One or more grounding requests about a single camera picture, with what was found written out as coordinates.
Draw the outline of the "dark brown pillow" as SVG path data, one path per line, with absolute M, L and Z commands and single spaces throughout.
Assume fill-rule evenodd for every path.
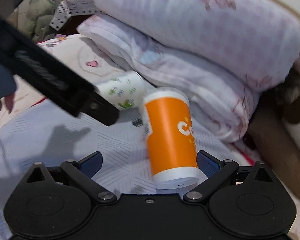
M 269 111 L 256 111 L 250 120 L 248 134 L 260 156 L 300 199 L 300 150 L 282 122 Z

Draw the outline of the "orange white paper cup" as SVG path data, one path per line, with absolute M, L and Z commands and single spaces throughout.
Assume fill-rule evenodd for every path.
M 155 88 L 143 97 L 140 112 L 157 189 L 178 189 L 198 182 L 197 150 L 187 96 L 175 88 Z

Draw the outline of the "patterned cloth side table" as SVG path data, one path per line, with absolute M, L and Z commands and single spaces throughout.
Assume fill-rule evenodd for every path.
M 55 13 L 50 27 L 59 31 L 74 16 L 93 15 L 98 12 L 94 0 L 54 0 Z

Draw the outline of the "white green-print paper cup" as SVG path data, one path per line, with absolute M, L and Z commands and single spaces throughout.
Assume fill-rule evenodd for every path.
M 96 84 L 97 93 L 119 110 L 139 107 L 146 92 L 145 80 L 134 71 Z

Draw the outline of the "pink checked lower quilt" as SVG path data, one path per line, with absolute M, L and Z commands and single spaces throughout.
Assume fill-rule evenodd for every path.
M 224 142 L 246 133 L 259 94 L 234 75 L 202 57 L 163 46 L 153 38 L 105 14 L 77 27 L 124 70 L 133 70 L 156 87 L 186 94 L 192 116 Z

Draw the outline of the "light grey patterned mat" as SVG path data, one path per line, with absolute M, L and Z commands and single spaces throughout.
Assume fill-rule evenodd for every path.
M 74 118 L 45 100 L 0 128 L 0 239 L 11 232 L 3 208 L 35 162 L 58 166 L 101 152 L 103 165 L 94 181 L 115 194 L 158 194 L 147 155 L 140 113 L 131 109 L 112 126 L 87 115 Z

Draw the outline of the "pink checked folded quilt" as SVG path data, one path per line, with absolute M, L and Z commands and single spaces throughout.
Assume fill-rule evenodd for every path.
M 270 0 L 95 0 L 102 12 L 263 91 L 300 74 L 300 21 Z

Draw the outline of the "green padded jacket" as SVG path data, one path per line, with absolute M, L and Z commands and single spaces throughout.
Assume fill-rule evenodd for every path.
M 24 22 L 19 30 L 34 43 L 41 42 L 50 32 L 50 22 L 55 13 L 53 0 L 30 0 Z

